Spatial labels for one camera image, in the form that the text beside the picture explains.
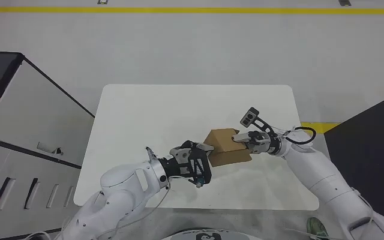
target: shoe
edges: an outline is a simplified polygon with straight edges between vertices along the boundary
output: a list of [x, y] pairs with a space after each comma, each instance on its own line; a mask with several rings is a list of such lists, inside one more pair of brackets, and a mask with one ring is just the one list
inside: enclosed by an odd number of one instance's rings
[[322, 222], [319, 219], [315, 217], [308, 218], [307, 232], [317, 236], [325, 237], [325, 238], [320, 238], [320, 237], [316, 238], [314, 236], [310, 236], [311, 239], [328, 240], [327, 237], [329, 237], [328, 232], [325, 229], [325, 226], [322, 224]]

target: metal bracket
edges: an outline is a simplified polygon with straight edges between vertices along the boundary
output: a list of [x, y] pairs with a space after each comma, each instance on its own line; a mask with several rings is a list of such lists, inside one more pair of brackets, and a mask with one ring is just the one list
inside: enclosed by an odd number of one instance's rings
[[98, 0], [97, 4], [108, 4], [108, 0]]
[[349, 0], [338, 0], [338, 2], [340, 3], [340, 5], [342, 7], [350, 7], [350, 6], [352, 6], [352, 4], [350, 3]]

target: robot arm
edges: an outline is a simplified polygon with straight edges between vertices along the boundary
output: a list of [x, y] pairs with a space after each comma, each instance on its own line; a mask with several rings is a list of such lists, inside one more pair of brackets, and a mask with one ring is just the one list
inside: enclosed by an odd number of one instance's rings
[[[208, 155], [214, 150], [212, 146], [186, 141], [171, 149], [166, 158], [157, 158], [148, 147], [146, 150], [149, 161], [120, 165], [107, 171], [100, 179], [101, 191], [88, 199], [56, 238], [111, 239], [120, 220], [137, 219], [148, 200], [169, 186], [170, 177], [189, 178], [196, 187], [211, 180]], [[145, 191], [136, 174], [139, 169], [143, 170], [148, 184]]]
[[311, 139], [304, 131], [275, 132], [258, 115], [251, 108], [241, 124], [245, 127], [254, 124], [261, 132], [238, 134], [232, 139], [244, 142], [253, 154], [267, 152], [285, 159], [301, 183], [332, 209], [347, 239], [384, 239], [384, 217], [371, 210], [323, 153], [312, 148], [316, 132]]

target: white tabletop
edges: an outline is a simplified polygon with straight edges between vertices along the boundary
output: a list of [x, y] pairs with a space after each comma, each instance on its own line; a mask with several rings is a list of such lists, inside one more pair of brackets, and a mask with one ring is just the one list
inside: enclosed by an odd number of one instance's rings
[[[250, 107], [269, 124], [300, 125], [292, 89], [285, 85], [107, 85], [103, 89], [86, 150], [74, 202], [83, 205], [100, 188], [110, 168], [159, 157], [185, 140], [203, 142], [211, 129], [243, 132], [241, 118]], [[319, 201], [282, 158], [253, 155], [247, 163], [212, 168], [212, 181], [197, 189], [174, 179], [160, 207], [205, 209], [315, 210]], [[155, 206], [161, 190], [147, 204]]]

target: brown cardboard box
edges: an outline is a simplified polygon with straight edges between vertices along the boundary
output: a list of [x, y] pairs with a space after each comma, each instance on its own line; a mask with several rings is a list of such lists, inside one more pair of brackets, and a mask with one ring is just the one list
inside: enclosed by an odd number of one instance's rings
[[245, 144], [236, 143], [232, 140], [232, 136], [238, 132], [232, 128], [211, 130], [204, 143], [215, 148], [208, 156], [212, 167], [252, 160], [250, 151]]

